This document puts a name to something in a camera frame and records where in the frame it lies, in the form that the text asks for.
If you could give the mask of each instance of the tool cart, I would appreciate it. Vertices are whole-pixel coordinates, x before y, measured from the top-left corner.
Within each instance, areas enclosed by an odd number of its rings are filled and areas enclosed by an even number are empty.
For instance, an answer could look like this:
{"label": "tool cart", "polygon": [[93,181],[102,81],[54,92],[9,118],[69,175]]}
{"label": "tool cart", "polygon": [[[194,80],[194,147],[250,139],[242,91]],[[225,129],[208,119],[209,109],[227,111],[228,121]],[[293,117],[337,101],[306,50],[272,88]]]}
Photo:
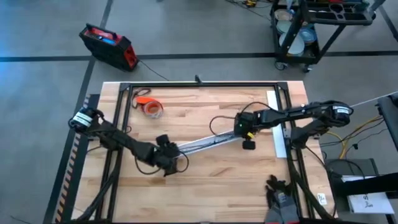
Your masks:
{"label": "tool cart", "polygon": [[[284,11],[284,17],[280,16],[280,14],[278,15],[278,13],[275,16],[275,12],[280,11]],[[291,14],[291,18],[286,16],[287,12]],[[289,64],[302,63],[304,64],[303,71],[305,73],[312,69],[312,65],[320,61],[346,26],[366,26],[370,25],[373,21],[361,2],[331,3],[298,0],[288,11],[285,4],[281,4],[279,0],[275,0],[272,4],[270,14],[274,36],[276,69],[283,70]],[[283,26],[277,27],[277,24],[282,19],[284,20],[283,23],[289,23],[287,26],[284,26],[284,29]],[[314,24],[338,26],[337,30],[322,49],[319,48]],[[305,43],[303,41],[305,37],[302,37],[304,29],[306,32],[312,32],[315,35],[312,40]]]}

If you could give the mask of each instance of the gray floor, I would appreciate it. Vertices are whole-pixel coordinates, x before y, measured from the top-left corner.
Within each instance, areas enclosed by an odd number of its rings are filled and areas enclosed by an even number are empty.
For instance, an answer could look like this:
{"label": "gray floor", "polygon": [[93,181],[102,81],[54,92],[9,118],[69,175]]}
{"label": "gray floor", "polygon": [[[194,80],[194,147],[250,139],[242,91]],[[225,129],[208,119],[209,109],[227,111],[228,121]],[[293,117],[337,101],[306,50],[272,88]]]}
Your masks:
{"label": "gray floor", "polygon": [[[107,0],[5,0],[0,2],[0,57],[81,56],[89,51],[78,33],[86,22],[99,25]],[[398,26],[398,2],[384,5]],[[224,0],[114,0],[106,28],[127,36],[137,54],[273,52],[267,20],[269,8],[255,15]],[[334,27],[317,26],[323,45]],[[348,27],[330,51],[398,50],[385,20],[378,14],[369,27]],[[274,68],[273,58],[146,60],[169,80],[303,80],[310,101],[341,100],[350,105],[398,89],[398,56],[325,57],[303,74],[299,67]],[[0,220],[42,223],[88,62],[0,62]],[[161,81],[139,64],[125,73],[96,62],[88,93],[99,93],[104,81]],[[376,115],[375,101],[356,107],[353,122],[335,132],[344,136]],[[373,129],[368,133],[381,130]],[[322,142],[331,141],[329,136]],[[336,158],[338,146],[326,147]],[[348,157],[374,158],[380,173],[397,172],[398,152],[388,132],[370,138]],[[347,220],[385,223],[380,215],[351,215]]]}

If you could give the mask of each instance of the black handle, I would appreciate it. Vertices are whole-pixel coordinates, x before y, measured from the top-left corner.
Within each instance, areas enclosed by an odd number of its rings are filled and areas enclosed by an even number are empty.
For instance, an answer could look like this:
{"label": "black handle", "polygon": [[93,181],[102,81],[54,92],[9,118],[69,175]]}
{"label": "black handle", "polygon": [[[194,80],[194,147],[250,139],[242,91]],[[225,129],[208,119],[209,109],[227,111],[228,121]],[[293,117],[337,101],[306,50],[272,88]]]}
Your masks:
{"label": "black handle", "polygon": [[114,40],[116,40],[116,39],[118,38],[118,36],[116,35],[116,33],[113,32],[113,31],[106,30],[106,29],[104,29],[104,28],[100,28],[100,27],[98,27],[98,26],[94,26],[94,25],[91,25],[91,24],[86,24],[86,27],[87,27],[87,29],[88,29],[89,31],[91,31],[93,28],[95,28],[95,29],[99,29],[99,30],[102,30],[102,31],[104,31],[104,32],[110,33],[110,34],[112,34],[112,38],[113,38]]}

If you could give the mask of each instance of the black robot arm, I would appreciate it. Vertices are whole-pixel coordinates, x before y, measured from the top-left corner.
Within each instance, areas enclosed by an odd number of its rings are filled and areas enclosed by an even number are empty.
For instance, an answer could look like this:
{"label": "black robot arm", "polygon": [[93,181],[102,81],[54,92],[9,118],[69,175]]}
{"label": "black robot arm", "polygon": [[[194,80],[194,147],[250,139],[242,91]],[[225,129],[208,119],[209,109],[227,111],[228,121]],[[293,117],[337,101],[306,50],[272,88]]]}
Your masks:
{"label": "black robot arm", "polygon": [[169,141],[167,135],[156,138],[157,146],[150,142],[137,141],[105,120],[100,110],[93,108],[80,109],[68,124],[77,133],[99,137],[101,145],[108,150],[119,150],[119,146],[129,149],[137,160],[163,169],[165,176],[178,172],[177,157],[180,151],[175,143]]}
{"label": "black robot arm", "polygon": [[314,102],[289,108],[283,111],[274,109],[244,112],[236,114],[234,134],[245,139],[244,149],[255,149],[251,139],[262,129],[269,129],[287,121],[304,118],[315,118],[302,128],[292,128],[290,140],[296,148],[304,148],[310,136],[325,134],[332,127],[342,127],[349,124],[349,116],[353,109],[339,101]]}

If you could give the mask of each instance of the wooden table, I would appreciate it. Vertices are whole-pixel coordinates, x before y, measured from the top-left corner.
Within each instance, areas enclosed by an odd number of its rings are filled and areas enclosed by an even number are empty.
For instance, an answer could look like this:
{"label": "wooden table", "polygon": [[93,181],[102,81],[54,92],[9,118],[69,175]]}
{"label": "wooden table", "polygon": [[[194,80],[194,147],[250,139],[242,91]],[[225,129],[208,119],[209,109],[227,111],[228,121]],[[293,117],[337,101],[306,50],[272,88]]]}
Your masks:
{"label": "wooden table", "polygon": [[[302,82],[287,82],[293,106],[308,103]],[[119,83],[104,83],[98,109],[112,121]],[[235,116],[252,101],[267,103],[268,87],[198,87],[152,88],[151,97],[164,106],[160,119],[150,119],[141,110],[132,109],[129,123],[130,136],[140,141],[154,142],[161,134],[168,134],[177,144],[194,141],[212,133],[209,121],[217,115]],[[249,110],[261,110],[254,105]],[[310,119],[297,121],[304,126]],[[217,119],[213,123],[216,133],[233,128],[232,119]],[[286,159],[275,156],[271,130],[256,135],[257,149],[243,150],[241,141],[189,155],[186,172],[163,178],[163,173],[143,175],[135,167],[134,157],[124,150],[114,222],[263,222],[268,211],[264,185],[271,174],[289,180]],[[89,148],[98,146],[98,142]],[[322,158],[318,141],[307,145]],[[308,150],[302,151],[308,183],[315,196],[325,194],[330,213],[334,201],[326,172],[317,158]],[[76,195],[72,218],[81,215],[100,189],[106,150],[98,149],[86,156],[83,173]],[[186,165],[184,159],[179,169]],[[154,170],[139,163],[144,171]],[[306,214],[301,195],[303,213]]]}

